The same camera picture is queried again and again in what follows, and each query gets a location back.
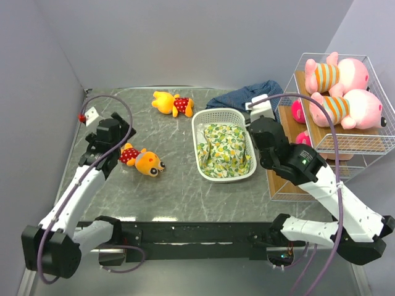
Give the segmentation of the black-haired doll pink striped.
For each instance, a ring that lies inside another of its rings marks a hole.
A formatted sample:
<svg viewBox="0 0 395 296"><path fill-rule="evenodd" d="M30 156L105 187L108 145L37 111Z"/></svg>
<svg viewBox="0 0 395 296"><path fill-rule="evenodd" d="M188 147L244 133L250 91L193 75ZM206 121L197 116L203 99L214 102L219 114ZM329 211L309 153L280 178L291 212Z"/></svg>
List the black-haired doll pink striped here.
<svg viewBox="0 0 395 296"><path fill-rule="evenodd" d="M302 123L302 124L306 123L306 119L305 119L305 116L304 116L304 111L303 111L303 108L302 108L302 102L301 102L300 99L295 100L292 103L291 113L292 113L292 116L293 116L295 121L297 121L298 123Z"/></svg>

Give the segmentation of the yellow plush red dotted dress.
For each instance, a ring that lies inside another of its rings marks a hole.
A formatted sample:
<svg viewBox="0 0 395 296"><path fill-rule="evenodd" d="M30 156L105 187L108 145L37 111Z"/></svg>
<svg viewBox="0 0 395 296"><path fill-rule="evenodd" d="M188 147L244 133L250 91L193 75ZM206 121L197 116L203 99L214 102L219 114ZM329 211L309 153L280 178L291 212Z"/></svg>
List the yellow plush red dotted dress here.
<svg viewBox="0 0 395 296"><path fill-rule="evenodd" d="M155 153L147 149L137 150L130 143L121 148L118 160L128 167L135 167L142 175L153 178L165 169L164 162Z"/></svg>

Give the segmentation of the yellow plush face-down red dress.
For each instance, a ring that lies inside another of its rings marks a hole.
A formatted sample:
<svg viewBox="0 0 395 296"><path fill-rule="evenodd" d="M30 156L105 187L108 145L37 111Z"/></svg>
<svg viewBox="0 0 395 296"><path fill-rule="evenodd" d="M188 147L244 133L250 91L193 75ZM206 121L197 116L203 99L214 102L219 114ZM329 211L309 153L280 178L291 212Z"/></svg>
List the yellow plush face-down red dress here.
<svg viewBox="0 0 395 296"><path fill-rule="evenodd" d="M193 116L194 101L191 98L163 91L155 91L153 97L151 105L162 114L177 117L179 113L182 113L188 118Z"/></svg>

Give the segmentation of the pink plush striped shirt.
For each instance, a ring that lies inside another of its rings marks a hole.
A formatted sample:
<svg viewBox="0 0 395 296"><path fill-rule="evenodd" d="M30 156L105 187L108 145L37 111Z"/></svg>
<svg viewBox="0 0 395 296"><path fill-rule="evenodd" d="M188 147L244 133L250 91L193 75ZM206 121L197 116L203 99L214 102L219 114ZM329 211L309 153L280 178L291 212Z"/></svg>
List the pink plush striped shirt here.
<svg viewBox="0 0 395 296"><path fill-rule="evenodd" d="M382 116L383 105L379 98L364 89L353 89L341 96L323 96L313 93L309 112L314 123L327 127L329 122L345 130L384 128L387 121Z"/></svg>
<svg viewBox="0 0 395 296"><path fill-rule="evenodd" d="M343 96L353 89L366 89L369 82L367 67L359 60L345 58L332 52L325 63L308 59L305 64L305 89L309 94L328 92L331 96Z"/></svg>

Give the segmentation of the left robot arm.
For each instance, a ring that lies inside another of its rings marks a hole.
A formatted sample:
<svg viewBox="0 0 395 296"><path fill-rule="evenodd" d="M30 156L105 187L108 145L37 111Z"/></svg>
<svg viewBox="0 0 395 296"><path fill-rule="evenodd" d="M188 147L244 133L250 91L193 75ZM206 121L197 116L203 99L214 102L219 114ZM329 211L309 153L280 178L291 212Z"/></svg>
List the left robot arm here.
<svg viewBox="0 0 395 296"><path fill-rule="evenodd" d="M108 216L97 217L87 228L75 232L92 198L103 187L121 155L120 148L136 131L114 112L110 118L91 120L94 131L80 157L75 175L54 208L37 226L27 226L21 235L25 265L40 276L56 279L74 275L81 258L102 244L117 247L123 239L122 223Z"/></svg>

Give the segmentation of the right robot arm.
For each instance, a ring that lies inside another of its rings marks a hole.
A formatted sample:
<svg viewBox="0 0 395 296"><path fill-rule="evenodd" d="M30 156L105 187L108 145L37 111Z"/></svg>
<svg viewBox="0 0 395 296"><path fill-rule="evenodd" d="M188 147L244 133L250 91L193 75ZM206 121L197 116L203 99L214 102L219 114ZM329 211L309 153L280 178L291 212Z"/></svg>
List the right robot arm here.
<svg viewBox="0 0 395 296"><path fill-rule="evenodd" d="M271 241L279 246L291 241L332 247L345 260L365 265L381 258L384 237L394 231L394 218L366 206L311 146L288 141L282 125L260 117L248 127L260 165L309 193L333 216L332 222L302 220L278 215L270 226Z"/></svg>

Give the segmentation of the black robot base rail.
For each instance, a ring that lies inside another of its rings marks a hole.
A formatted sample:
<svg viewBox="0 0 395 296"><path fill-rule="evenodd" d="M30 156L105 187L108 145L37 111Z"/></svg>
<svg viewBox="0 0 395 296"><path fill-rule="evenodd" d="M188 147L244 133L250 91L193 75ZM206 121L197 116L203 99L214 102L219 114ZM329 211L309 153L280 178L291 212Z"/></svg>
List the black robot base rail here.
<svg viewBox="0 0 395 296"><path fill-rule="evenodd" d="M266 260L269 248L303 247L302 240L288 240L270 222L180 222L121 223L122 232L106 249L124 249L126 261L138 262L142 249L147 260L194 260L248 258Z"/></svg>

